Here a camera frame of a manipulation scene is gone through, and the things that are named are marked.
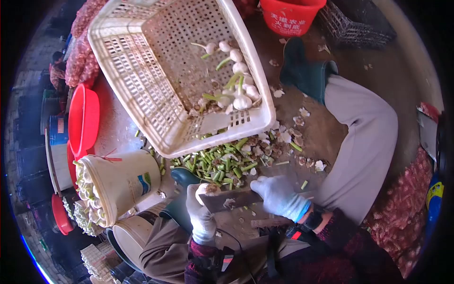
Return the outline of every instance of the red bucket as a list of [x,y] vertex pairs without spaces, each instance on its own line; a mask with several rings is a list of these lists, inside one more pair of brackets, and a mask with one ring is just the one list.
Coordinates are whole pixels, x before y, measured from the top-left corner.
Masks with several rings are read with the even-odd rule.
[[283,36],[300,36],[309,30],[326,0],[260,0],[268,27]]

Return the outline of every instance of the person's left hand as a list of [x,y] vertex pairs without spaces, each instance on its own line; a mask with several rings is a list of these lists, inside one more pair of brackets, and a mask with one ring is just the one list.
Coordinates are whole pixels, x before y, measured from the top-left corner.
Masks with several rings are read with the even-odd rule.
[[214,237],[216,234],[216,221],[206,206],[200,205],[196,199],[196,190],[200,184],[188,186],[186,207],[192,223],[192,239],[200,245],[216,246]]

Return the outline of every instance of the red tag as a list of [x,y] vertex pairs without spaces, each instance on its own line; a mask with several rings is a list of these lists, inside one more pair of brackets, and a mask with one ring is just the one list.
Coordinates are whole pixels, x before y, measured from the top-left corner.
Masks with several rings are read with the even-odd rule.
[[301,236],[301,232],[296,232],[291,239],[298,239]]

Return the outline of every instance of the person's right hand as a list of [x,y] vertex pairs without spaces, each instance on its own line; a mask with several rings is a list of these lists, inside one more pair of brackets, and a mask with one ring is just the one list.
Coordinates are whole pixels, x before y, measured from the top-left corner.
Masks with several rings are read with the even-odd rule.
[[251,182],[251,189],[263,198],[263,208],[269,213],[298,222],[309,210],[311,201],[299,196],[287,177],[259,176]]

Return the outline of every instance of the wristwatch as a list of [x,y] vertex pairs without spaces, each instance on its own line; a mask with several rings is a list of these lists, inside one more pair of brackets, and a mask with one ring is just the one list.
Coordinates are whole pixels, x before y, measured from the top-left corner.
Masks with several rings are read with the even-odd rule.
[[325,209],[320,205],[312,203],[313,211],[309,214],[309,217],[302,224],[296,224],[297,227],[305,232],[312,231],[320,226],[323,221],[322,214],[325,212]]

